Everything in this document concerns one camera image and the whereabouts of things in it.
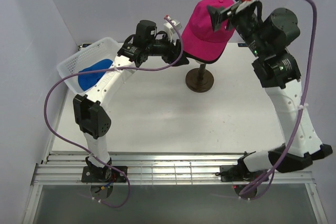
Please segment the pink cap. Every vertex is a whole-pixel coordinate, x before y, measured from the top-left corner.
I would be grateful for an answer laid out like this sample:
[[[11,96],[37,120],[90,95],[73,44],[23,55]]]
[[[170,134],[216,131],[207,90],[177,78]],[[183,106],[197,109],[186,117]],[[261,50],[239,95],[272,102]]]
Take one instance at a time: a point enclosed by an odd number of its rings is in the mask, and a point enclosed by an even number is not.
[[[207,5],[220,7],[227,1],[201,0],[197,3],[182,33],[185,52],[205,60],[222,55],[229,40],[220,39],[220,30],[213,31]]]

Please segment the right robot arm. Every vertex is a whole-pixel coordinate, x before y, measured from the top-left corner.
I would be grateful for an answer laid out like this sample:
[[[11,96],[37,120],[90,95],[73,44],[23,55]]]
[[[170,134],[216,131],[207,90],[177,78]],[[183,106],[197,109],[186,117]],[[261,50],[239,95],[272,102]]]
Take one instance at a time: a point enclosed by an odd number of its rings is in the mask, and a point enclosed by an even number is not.
[[[300,35],[298,19],[284,7],[262,19],[262,8],[260,0],[235,0],[229,7],[207,7],[213,30],[226,23],[255,56],[254,72],[273,103],[285,140],[268,151],[245,153],[230,168],[221,167],[222,181],[249,181],[271,169],[281,173],[303,170],[333,152],[313,128],[304,107],[308,85],[301,82],[297,61],[287,50]]]

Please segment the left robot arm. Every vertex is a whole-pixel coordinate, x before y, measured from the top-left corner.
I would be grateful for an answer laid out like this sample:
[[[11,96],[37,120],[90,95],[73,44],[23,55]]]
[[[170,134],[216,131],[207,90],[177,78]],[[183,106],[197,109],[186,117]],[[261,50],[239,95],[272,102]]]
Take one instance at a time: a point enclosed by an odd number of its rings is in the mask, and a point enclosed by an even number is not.
[[[84,95],[74,97],[75,122],[79,125],[90,152],[86,164],[90,175],[96,180],[105,182],[112,178],[112,160],[106,140],[111,127],[107,107],[112,97],[149,56],[160,56],[169,65],[177,66],[181,63],[181,41],[173,40],[173,35],[181,28],[181,23],[170,16],[166,17],[163,31],[157,30],[155,22],[139,21],[135,34],[124,41],[109,71]]]

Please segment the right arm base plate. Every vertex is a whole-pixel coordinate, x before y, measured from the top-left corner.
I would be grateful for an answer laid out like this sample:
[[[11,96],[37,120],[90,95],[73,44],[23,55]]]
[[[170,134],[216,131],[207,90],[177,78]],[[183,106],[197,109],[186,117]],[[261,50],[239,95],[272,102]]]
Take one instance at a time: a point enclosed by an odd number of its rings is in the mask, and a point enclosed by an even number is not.
[[[222,165],[215,175],[221,178],[222,182],[252,182],[261,177],[267,170],[250,172],[245,165]]]

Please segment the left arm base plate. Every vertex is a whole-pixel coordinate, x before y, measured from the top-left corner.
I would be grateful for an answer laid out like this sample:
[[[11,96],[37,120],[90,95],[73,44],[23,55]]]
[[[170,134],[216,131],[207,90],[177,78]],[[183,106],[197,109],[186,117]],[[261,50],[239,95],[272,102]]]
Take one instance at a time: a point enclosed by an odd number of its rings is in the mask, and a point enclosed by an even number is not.
[[[121,172],[108,167],[89,167],[85,166],[82,171],[82,183],[125,183],[127,180]]]

